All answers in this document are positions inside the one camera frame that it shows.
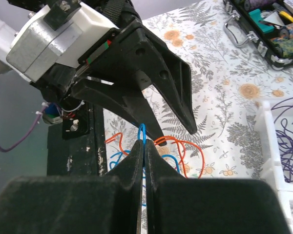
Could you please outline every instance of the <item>orange wire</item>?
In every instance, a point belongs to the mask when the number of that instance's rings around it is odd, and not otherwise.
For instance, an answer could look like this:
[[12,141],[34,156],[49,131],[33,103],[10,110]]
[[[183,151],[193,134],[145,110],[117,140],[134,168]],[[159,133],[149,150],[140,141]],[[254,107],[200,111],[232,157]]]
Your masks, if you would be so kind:
[[[177,147],[178,147],[178,153],[179,153],[179,156],[180,156],[180,159],[181,159],[181,163],[182,163],[182,168],[184,170],[184,175],[185,175],[185,178],[188,178],[187,176],[187,172],[186,172],[186,167],[185,167],[185,163],[184,163],[184,157],[186,156],[186,148],[184,146],[183,143],[179,142],[179,140],[173,136],[162,136],[158,139],[156,139],[154,142],[155,142],[155,145],[159,145],[167,140],[174,140],[176,143],[177,143]],[[181,156],[181,151],[180,151],[180,148],[179,148],[179,143],[182,145],[183,149],[184,149],[184,155]]]
[[[203,153],[202,149],[201,149],[199,146],[197,146],[196,144],[194,144],[194,143],[192,143],[192,142],[190,142],[190,141],[186,141],[186,140],[178,140],[178,139],[176,139],[176,138],[173,137],[173,136],[162,136],[162,137],[156,139],[154,142],[155,142],[156,144],[160,144],[160,143],[164,142],[165,140],[164,140],[164,141],[162,140],[162,141],[160,141],[160,142],[158,142],[158,141],[159,141],[160,139],[163,139],[163,138],[166,138],[166,137],[169,137],[169,139],[174,139],[175,142],[173,142],[173,143],[177,143],[177,145],[178,145],[178,143],[181,143],[182,145],[183,145],[183,143],[190,144],[190,145],[194,146],[195,148],[197,148],[197,149],[200,151],[200,153],[201,153],[201,155],[202,155],[202,168],[201,168],[201,172],[200,172],[198,178],[201,178],[201,177],[202,177],[202,174],[203,174],[204,167],[205,167],[205,157],[204,157],[204,153]],[[185,167],[184,167],[184,162],[183,162],[183,159],[184,159],[185,154],[186,154],[186,153],[185,153],[185,147],[184,147],[184,156],[183,156],[183,157],[181,157],[181,152],[180,152],[180,150],[179,150],[179,147],[178,147],[178,152],[179,152],[179,155],[180,155],[180,158],[181,158],[180,162],[183,164],[183,169],[184,169],[184,172],[185,172]]]
[[204,157],[204,153],[203,153],[202,149],[198,145],[196,145],[196,144],[194,144],[194,143],[192,143],[190,141],[179,140],[179,142],[190,144],[190,145],[194,146],[195,148],[197,148],[200,151],[200,153],[202,155],[202,168],[201,168],[201,172],[200,172],[200,175],[199,175],[198,178],[201,178],[202,174],[203,174],[204,167],[205,167],[205,157]]
[[123,134],[122,134],[122,133],[117,133],[117,134],[115,134],[114,136],[112,136],[112,137],[110,137],[109,139],[105,140],[104,143],[105,143],[105,144],[109,144],[109,143],[115,141],[115,140],[116,140],[116,137],[117,137],[118,135],[121,135],[121,137],[120,137],[120,139],[119,139],[119,149],[121,150],[121,152],[122,152],[124,155],[127,156],[128,153],[126,153],[126,152],[123,150],[123,148],[122,148],[122,140],[123,140]]

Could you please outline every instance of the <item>screw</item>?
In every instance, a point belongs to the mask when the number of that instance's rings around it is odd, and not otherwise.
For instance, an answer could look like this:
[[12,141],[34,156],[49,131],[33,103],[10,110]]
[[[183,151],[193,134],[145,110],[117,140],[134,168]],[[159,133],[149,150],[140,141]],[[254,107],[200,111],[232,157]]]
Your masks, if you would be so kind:
[[36,13],[32,11],[31,13],[29,13],[28,18],[31,19],[35,14]]
[[60,8],[64,11],[68,11],[70,9],[70,5],[66,1],[62,1],[60,4]]
[[72,126],[70,126],[70,131],[71,132],[75,132],[78,130],[78,124],[73,124]]

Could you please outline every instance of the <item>white container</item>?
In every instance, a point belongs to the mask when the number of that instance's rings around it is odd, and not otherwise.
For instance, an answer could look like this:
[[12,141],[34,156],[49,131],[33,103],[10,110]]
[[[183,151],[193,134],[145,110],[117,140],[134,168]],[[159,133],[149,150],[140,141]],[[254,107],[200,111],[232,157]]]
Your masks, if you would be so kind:
[[[262,153],[264,164],[260,177],[277,192],[277,191],[290,191],[293,192],[293,183],[287,183],[284,179],[284,172],[280,159],[278,139],[276,130],[283,129],[281,120],[286,118],[288,121],[287,129],[293,131],[293,108],[285,112],[276,123],[274,120],[285,110],[283,108],[271,110],[271,108],[283,101],[286,98],[271,98],[260,101],[261,105],[256,116],[255,130],[260,134],[260,141],[262,145]],[[293,105],[293,100],[284,102],[282,105]]]
[[14,69],[24,80],[30,82],[31,80],[14,68],[6,61],[6,56],[10,52],[10,45],[14,40],[16,31],[9,27],[5,22],[0,20],[0,60]]
[[278,198],[286,222],[293,233],[293,192],[279,191]]

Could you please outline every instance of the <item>tabletop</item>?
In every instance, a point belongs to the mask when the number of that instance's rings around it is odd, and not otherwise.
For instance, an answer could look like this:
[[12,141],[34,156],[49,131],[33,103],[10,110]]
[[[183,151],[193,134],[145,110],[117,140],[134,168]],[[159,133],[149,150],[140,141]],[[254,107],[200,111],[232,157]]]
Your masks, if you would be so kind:
[[[259,134],[254,131],[256,99],[293,96],[293,67],[272,69],[253,45],[234,47],[223,31],[228,18],[222,0],[197,3],[144,21],[171,51],[192,69],[192,101],[198,132],[190,135],[172,114],[154,87],[143,90],[164,135],[189,140],[204,152],[206,166],[202,178],[259,178],[263,163]],[[124,134],[123,148],[130,150],[138,129],[105,110],[105,136]],[[119,151],[118,141],[107,145],[110,156]],[[161,147],[160,154],[178,156],[176,144]],[[185,168],[197,178],[201,155],[187,147]],[[146,210],[142,213],[146,232]]]

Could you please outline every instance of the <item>metal handle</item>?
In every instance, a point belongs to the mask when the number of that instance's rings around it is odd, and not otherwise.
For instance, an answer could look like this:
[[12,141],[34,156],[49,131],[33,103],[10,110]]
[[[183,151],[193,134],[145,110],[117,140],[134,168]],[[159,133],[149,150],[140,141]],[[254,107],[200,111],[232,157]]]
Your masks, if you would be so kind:
[[233,10],[232,13],[230,14],[230,17],[226,20],[224,24],[224,31],[229,37],[229,39],[231,40],[231,42],[238,48],[244,46],[250,41],[257,42],[258,36],[253,31],[250,31],[249,34],[246,35],[246,38],[242,42],[238,42],[233,32],[228,29],[228,25],[229,25],[229,22],[231,22],[232,20],[239,20],[239,19],[240,19],[240,15],[235,10]]

